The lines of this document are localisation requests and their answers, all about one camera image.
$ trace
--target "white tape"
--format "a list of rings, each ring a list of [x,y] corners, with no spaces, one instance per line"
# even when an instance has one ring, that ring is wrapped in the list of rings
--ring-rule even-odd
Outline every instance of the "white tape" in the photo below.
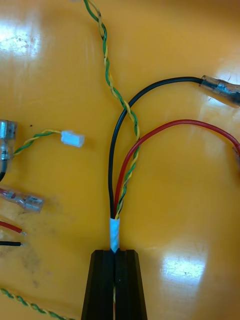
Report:
[[[120,219],[110,218],[110,247],[114,253],[119,248],[119,227]]]
[[[80,148],[84,144],[84,135],[76,134],[73,131],[62,131],[61,142],[65,145],[70,145]]]

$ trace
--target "orange surface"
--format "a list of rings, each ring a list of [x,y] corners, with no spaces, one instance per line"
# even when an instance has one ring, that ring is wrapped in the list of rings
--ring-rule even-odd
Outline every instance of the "orange surface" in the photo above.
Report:
[[[207,74],[240,84],[239,1],[96,0],[108,30],[115,85],[126,100],[160,79]],[[46,198],[41,214],[0,202],[24,226],[26,247],[0,250],[0,284],[81,318],[91,253],[109,248],[108,152],[122,107],[105,82],[98,25],[83,1],[0,3],[2,119],[16,145],[43,129],[73,130],[83,148],[42,138],[17,156],[4,184]],[[195,84],[158,88],[133,107],[141,134],[193,118],[240,139],[240,112]],[[114,185],[133,125],[117,141]],[[240,175],[231,145],[174,127],[141,148],[121,212],[123,249],[139,253],[149,320],[240,318]],[[2,239],[17,239],[0,232]],[[1,296],[1,319],[46,316]]]

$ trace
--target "black holder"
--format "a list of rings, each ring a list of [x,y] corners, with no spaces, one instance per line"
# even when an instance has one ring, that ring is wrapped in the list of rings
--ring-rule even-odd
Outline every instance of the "black holder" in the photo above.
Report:
[[[147,320],[139,256],[135,250],[91,255],[81,320]]]

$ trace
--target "orange table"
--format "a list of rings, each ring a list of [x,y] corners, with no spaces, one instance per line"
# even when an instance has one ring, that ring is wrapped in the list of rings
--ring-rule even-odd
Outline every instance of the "orange table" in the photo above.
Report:
[[[157,80],[207,74],[240,84],[239,1],[95,0],[108,31],[115,86],[129,101]],[[53,135],[17,156],[3,183],[46,198],[41,214],[0,202],[26,247],[0,249],[0,285],[59,315],[81,318],[90,256],[109,248],[108,153],[122,112],[105,82],[102,40],[83,1],[0,4],[0,117],[16,146],[44,129],[84,134],[81,149]],[[133,107],[141,135],[193,118],[240,139],[240,112],[191,83],[156,89]],[[125,119],[114,185],[135,141]],[[145,143],[121,212],[123,249],[139,253],[149,320],[240,318],[240,175],[230,144],[198,127]],[[13,233],[1,229],[2,239]],[[40,320],[4,296],[4,320]]]

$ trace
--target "clear insulation sleeve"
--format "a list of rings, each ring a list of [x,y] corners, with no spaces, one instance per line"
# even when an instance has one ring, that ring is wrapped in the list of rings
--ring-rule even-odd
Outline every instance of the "clear insulation sleeve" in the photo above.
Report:
[[[1,172],[9,169],[14,157],[14,145],[18,124],[13,121],[0,119],[0,160]]]
[[[240,107],[240,85],[232,84],[224,80],[212,78],[211,76],[204,75],[200,87],[210,90],[211,92],[225,97],[231,103]]]
[[[35,213],[40,213],[45,202],[45,200],[39,196],[2,187],[0,188],[0,197],[19,205],[27,212]]]

